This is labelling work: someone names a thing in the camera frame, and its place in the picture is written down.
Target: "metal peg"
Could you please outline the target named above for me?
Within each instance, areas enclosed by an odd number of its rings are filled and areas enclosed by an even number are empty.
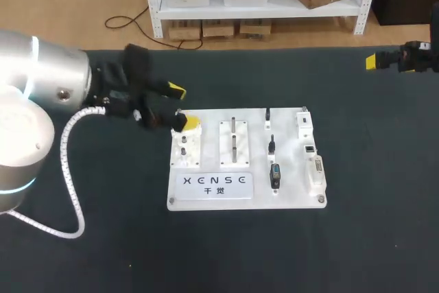
[[[232,148],[232,154],[233,154],[233,159],[232,162],[236,163],[237,162],[237,155],[236,155],[237,151],[236,151],[236,147]]]

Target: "screw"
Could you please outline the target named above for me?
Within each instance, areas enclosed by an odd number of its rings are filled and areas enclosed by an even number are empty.
[[[60,101],[67,101],[70,98],[70,93],[68,91],[61,90],[58,92],[57,96]]]

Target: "black connector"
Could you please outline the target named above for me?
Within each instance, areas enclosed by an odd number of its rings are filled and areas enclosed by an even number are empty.
[[[273,154],[276,150],[276,144],[274,142],[274,135],[272,134],[272,140],[268,143],[268,153]]]
[[[281,187],[281,167],[279,164],[272,164],[270,170],[270,182],[272,189],[279,189]]]

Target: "black table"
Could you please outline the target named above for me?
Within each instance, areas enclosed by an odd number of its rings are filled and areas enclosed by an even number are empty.
[[[169,132],[86,118],[69,144],[86,232],[2,216],[0,292],[437,292],[439,75],[366,72],[375,50],[152,52],[153,74],[187,88],[182,108],[307,106],[328,206],[169,212]],[[68,117],[53,119],[19,211],[74,231],[58,160]]]

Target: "metal shelf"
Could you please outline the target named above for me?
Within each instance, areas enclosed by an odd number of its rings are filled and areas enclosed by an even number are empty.
[[[155,38],[163,37],[161,20],[275,19],[288,17],[357,16],[354,34],[363,34],[372,0],[341,0],[309,10],[298,0],[268,0],[264,7],[226,7],[211,0],[204,8],[168,8],[166,0],[148,0]]]
[[[298,0],[268,0],[263,7],[226,7],[223,0],[211,0],[209,7],[169,8],[161,3],[157,17],[162,20],[192,19],[274,19],[285,17],[358,16],[361,0],[341,0],[309,10]]]

